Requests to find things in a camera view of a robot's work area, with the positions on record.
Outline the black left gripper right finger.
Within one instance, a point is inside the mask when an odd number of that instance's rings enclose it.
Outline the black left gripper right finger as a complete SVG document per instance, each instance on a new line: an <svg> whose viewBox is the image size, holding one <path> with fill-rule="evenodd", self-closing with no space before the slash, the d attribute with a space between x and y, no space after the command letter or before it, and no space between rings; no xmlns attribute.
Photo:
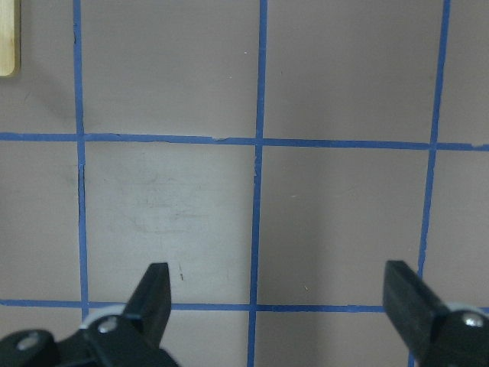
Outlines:
<svg viewBox="0 0 489 367"><path fill-rule="evenodd" d="M488 315L441 300L404 261L385 264L383 308L418 366L488 365Z"/></svg>

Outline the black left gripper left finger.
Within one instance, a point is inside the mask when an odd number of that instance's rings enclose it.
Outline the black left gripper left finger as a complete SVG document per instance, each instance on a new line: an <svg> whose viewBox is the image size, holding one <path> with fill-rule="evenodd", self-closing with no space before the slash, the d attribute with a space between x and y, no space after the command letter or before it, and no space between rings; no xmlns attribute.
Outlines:
<svg viewBox="0 0 489 367"><path fill-rule="evenodd" d="M160 347L171 311L168 264L148 266L122 308L93 314L71 336L56 341L30 329L1 339L2 366L177 366Z"/></svg>

